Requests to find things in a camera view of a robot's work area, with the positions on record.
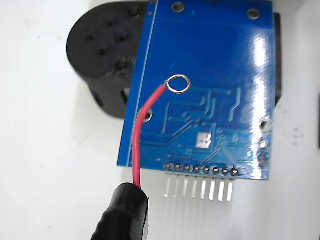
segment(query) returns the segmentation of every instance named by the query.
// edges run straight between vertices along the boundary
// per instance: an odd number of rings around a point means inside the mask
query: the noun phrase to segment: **wire loop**
[[[182,90],[176,90],[176,89],[174,89],[174,88],[172,88],[172,87],[170,86],[169,82],[170,82],[171,80],[177,79],[177,78],[182,78],[182,79],[186,80],[187,85],[186,85],[186,87],[185,87],[184,89],[182,89]],[[188,91],[189,88],[191,87],[191,81],[190,81],[190,78],[188,78],[186,75],[183,75],[183,74],[175,74],[175,75],[169,77],[167,80],[165,80],[165,81],[164,81],[164,85],[165,85],[165,87],[166,87],[170,92],[172,92],[172,93],[174,93],[174,94],[184,94],[184,93],[185,93],[186,91]]]

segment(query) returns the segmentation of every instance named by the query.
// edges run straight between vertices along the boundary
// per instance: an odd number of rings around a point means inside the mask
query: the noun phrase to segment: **black 3d printed part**
[[[148,198],[132,183],[114,191],[91,240],[142,240],[148,234]]]
[[[73,26],[66,53],[97,104],[124,118],[148,2],[112,2],[83,15]]]

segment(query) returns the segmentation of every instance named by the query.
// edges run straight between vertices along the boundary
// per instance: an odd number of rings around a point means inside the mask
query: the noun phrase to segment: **red wire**
[[[155,104],[155,102],[165,92],[166,86],[163,84],[152,94],[152,96],[146,101],[145,105],[141,109],[139,116],[135,122],[133,136],[132,136],[132,170],[133,170],[133,183],[141,188],[140,181],[140,133],[149,110]]]

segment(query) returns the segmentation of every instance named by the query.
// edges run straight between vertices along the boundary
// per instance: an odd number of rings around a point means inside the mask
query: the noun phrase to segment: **white background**
[[[104,3],[0,0],[0,239],[89,240],[114,189],[123,121],[104,114],[66,57],[75,22]],[[320,0],[278,0],[283,90],[269,181],[232,203],[164,198],[142,171],[149,240],[316,240],[320,234]]]

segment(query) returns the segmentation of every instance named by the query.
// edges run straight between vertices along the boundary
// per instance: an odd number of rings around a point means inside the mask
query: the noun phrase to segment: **white surface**
[[[123,121],[98,109],[66,57],[70,29],[100,3],[0,1],[1,240],[89,240],[114,189],[131,181],[116,167]],[[142,171],[149,240],[319,239],[319,9],[319,0],[275,3],[284,95],[270,181],[236,181],[228,204],[164,198],[164,174]]]

